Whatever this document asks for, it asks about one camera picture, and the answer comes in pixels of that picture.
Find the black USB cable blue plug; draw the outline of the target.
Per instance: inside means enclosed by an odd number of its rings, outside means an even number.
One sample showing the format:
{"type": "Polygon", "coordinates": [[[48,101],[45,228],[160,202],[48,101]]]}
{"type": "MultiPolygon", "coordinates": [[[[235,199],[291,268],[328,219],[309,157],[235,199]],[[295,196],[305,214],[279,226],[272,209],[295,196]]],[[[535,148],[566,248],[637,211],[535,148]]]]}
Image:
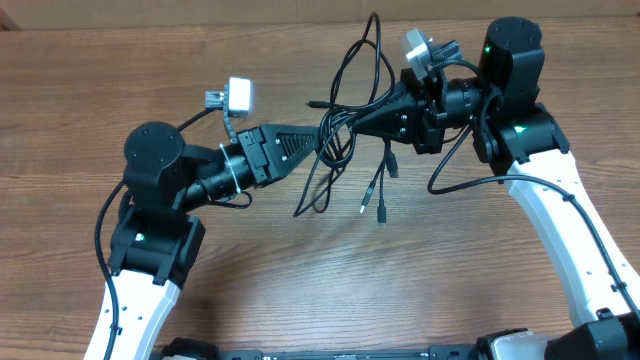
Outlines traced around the black USB cable blue plug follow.
{"type": "Polygon", "coordinates": [[[352,127],[357,120],[378,110],[390,100],[395,93],[395,83],[395,73],[382,52],[380,41],[358,40],[349,48],[332,82],[329,102],[320,105],[326,112],[318,127],[316,159],[294,210],[294,218],[310,209],[317,213],[327,210],[333,185],[345,172],[355,153],[357,135],[352,127]],[[337,97],[344,72],[364,45],[375,50],[374,80],[369,100],[364,105],[338,104],[337,97]]]}

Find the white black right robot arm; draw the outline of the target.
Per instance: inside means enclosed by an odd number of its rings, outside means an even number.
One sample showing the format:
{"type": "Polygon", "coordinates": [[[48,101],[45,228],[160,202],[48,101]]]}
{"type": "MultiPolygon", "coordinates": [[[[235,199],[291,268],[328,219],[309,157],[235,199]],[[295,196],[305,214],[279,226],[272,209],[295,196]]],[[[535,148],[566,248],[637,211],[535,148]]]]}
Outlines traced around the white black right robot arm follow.
{"type": "Polygon", "coordinates": [[[545,60],[539,26],[503,17],[486,32],[468,79],[458,44],[406,34],[408,63],[393,96],[356,121],[353,132],[438,153],[447,129],[471,138],[491,180],[505,186],[532,223],[562,283],[572,329],[560,336],[525,328],[472,344],[433,345],[429,359],[635,359],[639,355],[639,276],[591,203],[570,144],[537,100],[545,60]]]}

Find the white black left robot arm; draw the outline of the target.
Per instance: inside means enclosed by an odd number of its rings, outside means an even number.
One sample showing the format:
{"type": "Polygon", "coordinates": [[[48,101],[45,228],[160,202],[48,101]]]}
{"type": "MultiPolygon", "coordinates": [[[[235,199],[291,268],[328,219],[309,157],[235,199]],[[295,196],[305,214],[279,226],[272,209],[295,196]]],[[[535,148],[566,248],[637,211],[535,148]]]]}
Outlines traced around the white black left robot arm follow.
{"type": "Polygon", "coordinates": [[[250,188],[284,179],[318,146],[311,126],[267,124],[216,148],[189,145],[162,122],[124,145],[125,194],[111,237],[101,313],[88,359],[148,359],[197,258],[205,227],[193,210],[234,207],[250,188]]]}

